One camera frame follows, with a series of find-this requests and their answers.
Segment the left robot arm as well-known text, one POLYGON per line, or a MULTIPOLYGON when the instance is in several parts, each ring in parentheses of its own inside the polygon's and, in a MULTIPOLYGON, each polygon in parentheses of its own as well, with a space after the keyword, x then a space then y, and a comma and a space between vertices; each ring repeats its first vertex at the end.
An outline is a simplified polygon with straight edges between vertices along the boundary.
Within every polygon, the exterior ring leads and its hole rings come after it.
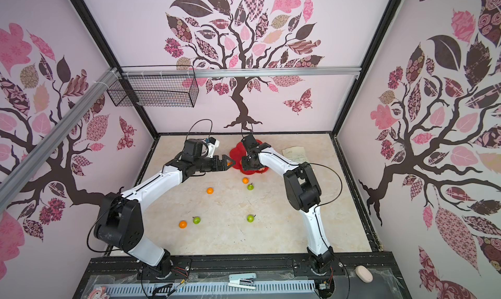
POLYGON ((167 278, 173 270, 170 252, 148 238, 144 214, 166 192, 189 178, 235 166, 228 155, 215 154, 218 146, 219 141, 213 137, 186 140, 183 150, 156 175, 134 188, 106 195, 88 235, 134 257, 156 277, 167 278))

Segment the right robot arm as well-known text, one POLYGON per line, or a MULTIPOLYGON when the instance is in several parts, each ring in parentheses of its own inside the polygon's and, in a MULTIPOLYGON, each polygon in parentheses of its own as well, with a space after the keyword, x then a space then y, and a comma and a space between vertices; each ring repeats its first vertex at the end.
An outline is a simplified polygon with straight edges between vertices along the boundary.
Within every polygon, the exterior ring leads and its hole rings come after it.
POLYGON ((245 136, 241 142, 246 151, 241 160, 245 171, 269 168, 283 177, 287 200, 301 214, 307 231, 307 252, 312 271, 318 275, 325 274, 330 270, 335 255, 322 223, 322 190, 311 164, 288 159, 271 145, 258 142, 253 135, 245 136))

